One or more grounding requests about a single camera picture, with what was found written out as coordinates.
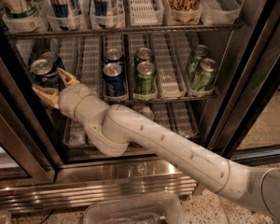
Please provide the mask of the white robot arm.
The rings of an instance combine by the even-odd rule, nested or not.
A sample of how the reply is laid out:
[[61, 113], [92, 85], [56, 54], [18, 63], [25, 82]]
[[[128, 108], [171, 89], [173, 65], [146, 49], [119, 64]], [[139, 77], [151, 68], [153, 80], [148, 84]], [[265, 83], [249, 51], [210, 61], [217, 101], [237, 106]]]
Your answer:
[[107, 156], [120, 156], [135, 142], [206, 189], [280, 224], [280, 168], [249, 167], [227, 160], [124, 105], [108, 105], [89, 94], [77, 97], [74, 118]]

